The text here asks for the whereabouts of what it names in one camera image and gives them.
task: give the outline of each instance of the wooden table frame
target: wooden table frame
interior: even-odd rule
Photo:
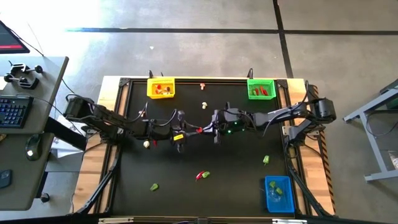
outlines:
[[[126,114],[126,104],[129,101],[130,78],[145,78],[145,77],[104,77],[103,85],[99,94],[98,104],[114,108],[119,114]],[[199,79],[200,77],[176,77],[186,79]],[[242,79],[242,78],[214,78],[214,79]],[[305,95],[305,85],[302,79],[279,79],[285,82],[280,82],[279,96],[283,107],[292,105],[302,101]],[[282,86],[287,87],[288,91],[284,91]],[[318,95],[317,88],[310,86],[309,90],[313,95]],[[295,119],[291,122],[285,122],[285,126],[299,124],[303,119]],[[91,147],[100,141],[99,136],[91,138],[87,147]],[[306,145],[313,147],[322,154],[322,158],[317,154],[307,149],[306,147],[298,147],[290,149],[291,153],[297,153],[297,159],[293,160],[295,168],[298,170],[300,177],[306,183],[311,193],[322,207],[330,214],[335,213],[335,206],[333,201],[333,189],[330,179],[330,171],[328,166],[328,156],[325,144],[325,134],[320,132],[317,140],[306,138]],[[107,173],[111,167],[116,153],[116,146],[101,145],[96,149],[87,152],[84,155],[83,163],[81,165],[80,175],[75,189],[75,196],[73,204],[75,208],[84,206],[91,194],[97,188],[98,183],[102,177]],[[96,205],[90,210],[90,213],[109,212],[111,209],[111,201],[113,195],[109,195],[110,187],[114,187],[114,179],[107,184],[102,196],[98,199]],[[308,204],[308,201],[303,196],[300,187],[295,183],[295,206],[302,214],[316,215]]]

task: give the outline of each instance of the plastic basket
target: plastic basket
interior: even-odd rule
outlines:
[[[170,87],[169,94],[156,93],[158,85],[161,85],[161,90],[164,91]],[[147,96],[151,99],[173,98],[175,94],[175,80],[174,78],[148,78],[147,81]]]
[[[275,181],[276,187],[282,189],[283,194],[275,198],[270,182]],[[294,213],[292,184],[288,176],[266,176],[266,201],[268,211],[271,213]]]
[[[261,87],[267,92],[267,96],[260,91]],[[248,95],[250,100],[271,100],[276,96],[274,80],[248,79]]]

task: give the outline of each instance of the yellow basket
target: yellow basket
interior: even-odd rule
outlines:
[[[161,93],[157,93],[158,85],[161,86]],[[169,87],[169,94],[163,94],[166,88]],[[173,98],[175,94],[175,80],[174,78],[148,78],[147,81],[147,96],[151,99]]]

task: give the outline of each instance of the blue basket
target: blue basket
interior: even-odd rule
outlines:
[[[275,181],[276,187],[282,189],[282,195],[276,195],[269,185]],[[266,176],[266,201],[268,211],[271,213],[294,213],[292,184],[288,176]]]

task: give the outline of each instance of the green food item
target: green food item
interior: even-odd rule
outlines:
[[[282,189],[280,189],[280,188],[276,188],[276,190],[275,190],[279,195],[283,195],[284,194],[284,192],[282,191]]]
[[[276,187],[276,182],[275,181],[269,182],[269,186],[272,187],[272,188],[275,188]]]
[[[203,178],[206,178],[206,177],[208,177],[210,175],[210,172],[208,172],[208,171],[206,171],[206,172],[204,172],[204,173],[202,173],[202,177]]]
[[[150,187],[150,191],[155,191],[159,189],[159,185],[158,184],[152,184],[152,186]]]
[[[265,156],[262,162],[264,163],[264,165],[267,165],[269,163],[269,156]]]

